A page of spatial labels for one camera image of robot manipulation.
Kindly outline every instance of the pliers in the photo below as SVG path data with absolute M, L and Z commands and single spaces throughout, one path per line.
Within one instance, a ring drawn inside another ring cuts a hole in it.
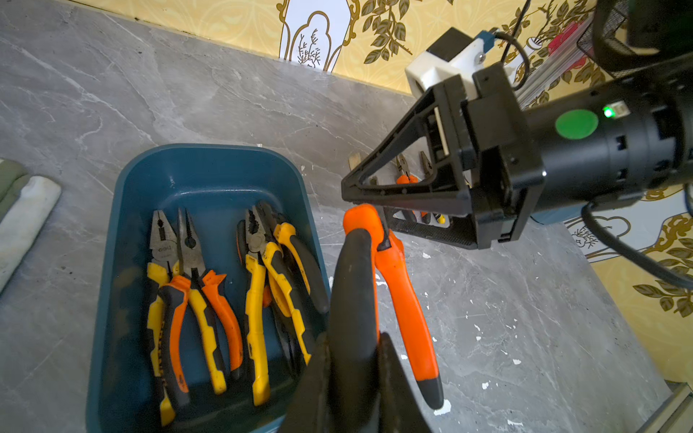
M 190 397 L 180 362 L 179 345 L 188 304 L 192 306 L 200 327 L 202 348 L 215 394 L 226 391 L 227 381 L 214 312 L 222 322 L 229 340 L 232 378 L 238 378 L 241 373 L 243 341 L 238 320 L 224 296 L 223 282 L 226 275 L 216 274 L 204 266 L 200 239 L 187 210 L 184 216 L 182 210 L 178 209 L 178 234 L 181 275 L 174 276 L 169 284 L 161 288 L 166 308 L 161 331 L 160 360 L 166 388 L 174 401 L 174 406 L 184 407 L 190 403 Z
M 426 176 L 426 179 L 429 177 L 433 176 L 433 165 L 431 164 L 431 161 L 429 161 L 428 157 L 426 156 L 426 152 L 421 151 L 419 152 L 419 157 L 421 158 L 421 165 L 423 166 L 423 174 Z M 439 224 L 445 224 L 445 217 L 441 215 L 440 213 L 434 213 L 433 218 L 439 223 Z M 428 224 L 430 222 L 430 216 L 428 216 L 428 221 L 423 221 L 425 224 Z
M 349 209 L 344 214 L 344 232 L 347 237 L 357 229 L 366 229 L 371 234 L 374 243 L 371 255 L 392 296 L 392 305 L 414 378 L 426 403 L 433 409 L 440 409 L 444 400 L 438 361 L 426 318 L 409 279 L 404 245 L 392 230 L 387 228 L 385 218 L 380 213 L 370 204 L 361 204 Z M 373 280 L 374 290 L 377 291 L 374 277 Z
M 407 163 L 407 159 L 403 154 L 400 153 L 397 155 L 394 161 L 397 164 L 397 170 L 399 171 L 399 177 L 397 178 L 398 185 L 419 183 L 419 178 L 409 173 L 409 164 Z M 402 214 L 404 215 L 405 220 L 409 222 L 416 222 L 416 215 L 414 214 L 414 211 L 402 209 Z M 430 214 L 427 212 L 421 212 L 421 222 L 428 224 L 430 221 Z
M 243 225 L 239 223 L 237 234 L 238 254 L 243 258 L 245 269 L 250 275 L 245 314 L 249 358 L 253 361 L 251 365 L 254 376 L 253 401 L 256 406 L 259 406 L 270 397 L 262 323 L 262 296 L 267 273 L 270 275 L 272 296 L 281 314 L 291 319 L 306 364 L 310 361 L 315 339 L 310 323 L 304 321 L 306 310 L 299 297 L 297 285 L 284 263 L 281 247 L 275 241 L 267 223 L 261 218 L 257 206 L 246 210 Z
M 175 410 L 166 392 L 159 366 L 159 342 L 164 320 L 164 300 L 159 296 L 159 288 L 168 284 L 171 277 L 178 275 L 179 262 L 177 237 L 163 211 L 154 211 L 152 216 L 149 248 L 152 250 L 152 261 L 147 264 L 147 349 L 152 362 L 154 393 L 159 405 L 161 426 L 165 427 L 175 418 Z
M 274 239 L 289 251 L 290 256 L 299 268 L 315 309 L 321 314 L 327 313 L 330 309 L 330 299 L 327 295 L 320 267 L 306 244 L 296 235 L 296 228 L 286 220 L 284 214 L 277 212 L 269 202 L 260 200 L 257 202 L 256 207 L 260 219 L 270 230 Z

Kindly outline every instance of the marble surface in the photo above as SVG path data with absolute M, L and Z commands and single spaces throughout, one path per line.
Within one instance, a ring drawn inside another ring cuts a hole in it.
M 347 157 L 412 103 L 63 3 L 3 1 L 0 157 L 63 193 L 0 296 L 0 430 L 85 429 L 112 191 L 129 160 L 172 142 L 280 152 L 304 172 L 331 275 Z M 415 392 L 433 431 L 634 432 L 669 395 L 563 226 L 531 224 L 485 251 L 403 241 L 450 401 L 436 415 Z M 404 353 L 379 289 L 381 326 Z

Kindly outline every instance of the black plastic bracket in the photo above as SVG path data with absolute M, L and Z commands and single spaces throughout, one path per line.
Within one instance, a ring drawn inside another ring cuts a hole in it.
M 342 198 L 356 204 L 469 214 L 471 197 L 463 172 L 473 166 L 475 149 L 463 104 L 466 94 L 459 76 L 429 88 L 387 138 L 342 180 Z M 433 176 L 405 186 L 366 184 L 376 171 L 421 137 L 428 142 Z

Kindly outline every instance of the green cloth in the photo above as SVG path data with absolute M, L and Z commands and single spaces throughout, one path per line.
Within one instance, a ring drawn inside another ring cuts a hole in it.
M 24 176 L 26 173 L 26 169 L 20 163 L 9 159 L 0 159 L 0 200 L 5 197 L 5 194 L 10 190 L 15 180 Z M 3 215 L 5 215 L 5 213 L 0 213 L 0 220 Z
M 0 200 L 0 221 L 2 221 L 2 219 L 5 217 L 5 214 L 17 201 L 17 199 L 21 195 L 21 189 L 29 182 L 29 179 L 31 179 L 30 175 L 24 175 L 19 179 L 15 180 L 10 185 L 10 188 L 5 193 L 5 197 L 2 197 L 2 200 Z

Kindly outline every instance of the red object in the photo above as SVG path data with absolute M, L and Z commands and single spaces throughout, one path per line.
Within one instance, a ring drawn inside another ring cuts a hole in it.
M 580 69 L 581 67 L 585 66 L 585 63 L 587 63 L 587 56 L 583 55 L 580 60 L 577 62 L 573 63 L 570 68 L 566 69 L 566 71 L 569 71 L 571 69 Z
M 549 48 L 549 54 L 553 53 L 555 50 L 560 47 L 567 38 L 570 37 L 575 31 L 580 27 L 580 23 L 570 23 L 570 25 L 566 28 L 563 29 L 562 32 L 560 32 L 549 44 L 547 45 L 547 48 Z

